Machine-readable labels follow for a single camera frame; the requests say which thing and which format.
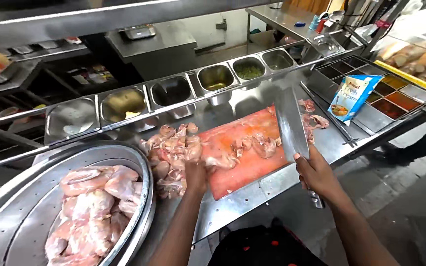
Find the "yellow edge strip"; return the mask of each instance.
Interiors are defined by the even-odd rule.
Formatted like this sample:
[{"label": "yellow edge strip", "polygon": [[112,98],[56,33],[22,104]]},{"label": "yellow edge strip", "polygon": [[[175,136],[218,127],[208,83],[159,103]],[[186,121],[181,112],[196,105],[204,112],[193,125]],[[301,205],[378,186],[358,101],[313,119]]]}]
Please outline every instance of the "yellow edge strip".
[{"label": "yellow edge strip", "polygon": [[392,73],[394,73],[396,75],[399,75],[399,76],[405,78],[406,80],[408,80],[410,82],[413,82],[413,83],[415,83],[417,85],[420,85],[422,88],[426,89],[426,82],[424,82],[421,79],[418,79],[418,78],[416,78],[416,77],[414,77],[412,75],[409,75],[409,74],[407,74],[407,73],[405,73],[405,72],[403,72],[403,71],[401,71],[399,69],[396,69],[395,67],[389,66],[388,64],[386,64],[386,63],[384,63],[382,61],[379,61],[379,60],[374,61],[374,64],[379,65],[379,66],[381,66],[381,67],[389,70],[390,72],[392,72]]}]

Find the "knife handle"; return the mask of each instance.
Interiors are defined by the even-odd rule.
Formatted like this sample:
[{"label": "knife handle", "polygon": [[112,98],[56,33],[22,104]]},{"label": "knife handle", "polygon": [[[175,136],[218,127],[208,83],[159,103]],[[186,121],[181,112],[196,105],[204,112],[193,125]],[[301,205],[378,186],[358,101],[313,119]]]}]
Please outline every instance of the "knife handle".
[{"label": "knife handle", "polygon": [[325,203],[320,199],[320,196],[318,196],[317,193],[313,190],[308,190],[308,195],[310,196],[311,202],[313,202],[313,205],[317,209],[323,209],[325,208]]}]

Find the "cutting board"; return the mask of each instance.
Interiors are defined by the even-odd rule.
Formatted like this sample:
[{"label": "cutting board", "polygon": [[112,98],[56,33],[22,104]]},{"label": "cutting board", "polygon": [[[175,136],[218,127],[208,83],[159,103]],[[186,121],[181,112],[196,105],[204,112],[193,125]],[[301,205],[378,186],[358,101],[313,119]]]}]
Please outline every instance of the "cutting board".
[{"label": "cutting board", "polygon": [[[265,137],[279,137],[279,127],[273,106],[245,116],[231,123],[224,124],[200,133],[202,140],[202,159],[206,157],[221,157],[223,152],[231,152],[231,144],[243,136],[262,133]],[[284,149],[277,147],[275,154],[267,159],[259,157],[253,148],[245,150],[240,163],[233,169],[216,170],[210,177],[210,188],[215,200],[249,184],[264,175],[288,163]]]}]

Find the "cleaver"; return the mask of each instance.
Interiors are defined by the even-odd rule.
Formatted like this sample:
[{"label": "cleaver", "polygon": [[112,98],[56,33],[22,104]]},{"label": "cleaver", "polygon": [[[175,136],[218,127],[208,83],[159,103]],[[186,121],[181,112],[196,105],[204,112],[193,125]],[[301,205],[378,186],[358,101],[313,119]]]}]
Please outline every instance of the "cleaver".
[{"label": "cleaver", "polygon": [[[308,150],[307,137],[305,136],[295,89],[289,87],[279,91],[275,97],[274,105],[285,157],[289,162],[295,162],[293,155],[300,153],[308,160],[310,152]],[[318,194],[310,189],[308,190],[308,194],[316,208],[324,208],[324,204]]]}]

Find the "plastic packet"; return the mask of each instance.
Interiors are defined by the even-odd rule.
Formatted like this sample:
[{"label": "plastic packet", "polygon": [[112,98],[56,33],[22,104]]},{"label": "plastic packet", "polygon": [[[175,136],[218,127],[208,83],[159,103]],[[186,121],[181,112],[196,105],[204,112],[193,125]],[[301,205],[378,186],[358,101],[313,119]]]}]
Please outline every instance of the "plastic packet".
[{"label": "plastic packet", "polygon": [[328,112],[349,126],[350,120],[382,78],[383,76],[373,75],[345,76],[338,86]]}]

